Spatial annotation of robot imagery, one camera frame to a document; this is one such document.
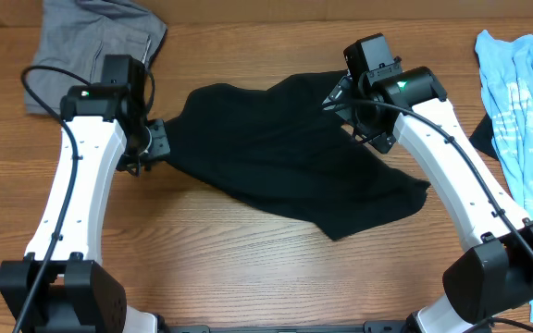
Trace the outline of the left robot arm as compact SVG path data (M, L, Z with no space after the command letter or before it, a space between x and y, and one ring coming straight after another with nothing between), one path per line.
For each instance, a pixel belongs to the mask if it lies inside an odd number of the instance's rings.
M134 177L170 155L162 119L149 119L152 78L130 55L106 55L97 83L80 79L55 112L62 146L41 222L19 261L0 265L0 293L17 332L167 331L164 318L129 306L102 266L112 179Z

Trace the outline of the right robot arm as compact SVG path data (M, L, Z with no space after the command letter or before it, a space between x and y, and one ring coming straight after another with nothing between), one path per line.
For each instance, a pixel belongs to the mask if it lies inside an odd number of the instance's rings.
M504 311L533 301L533 219L492 176L429 68L404 70L380 33L343 55L347 74L323 110L381 153L402 145L445 205L463 249L443 274L438 300L401 321L366 322L365 331L490 331Z

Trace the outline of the light blue t-shirt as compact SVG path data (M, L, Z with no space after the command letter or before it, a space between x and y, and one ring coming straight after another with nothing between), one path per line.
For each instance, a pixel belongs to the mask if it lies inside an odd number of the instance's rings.
M513 199L533 219L533 35L506 42L483 31L475 51L490 144Z

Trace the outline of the dark garment under blue shirt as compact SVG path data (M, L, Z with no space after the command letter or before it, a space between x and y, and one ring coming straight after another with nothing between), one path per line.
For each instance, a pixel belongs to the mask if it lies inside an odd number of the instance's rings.
M483 154L493 158L494 160L498 160L499 157L492 145L493 135L494 132L491 119L488 115L485 115L469 137L469 141Z

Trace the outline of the black polo shirt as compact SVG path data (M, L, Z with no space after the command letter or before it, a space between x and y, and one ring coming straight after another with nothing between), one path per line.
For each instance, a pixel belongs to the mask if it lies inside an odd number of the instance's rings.
M337 241L412 216L429 183L378 159L320 105L342 72L304 73L261 90L192 91L167 121L168 163L267 213Z

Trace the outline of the folded grey shorts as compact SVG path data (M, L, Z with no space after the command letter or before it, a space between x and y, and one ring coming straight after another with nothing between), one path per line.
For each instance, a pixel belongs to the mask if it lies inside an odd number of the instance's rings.
M149 66L166 33L166 23L129 0L45 0L33 64L99 82L106 55L130 55Z

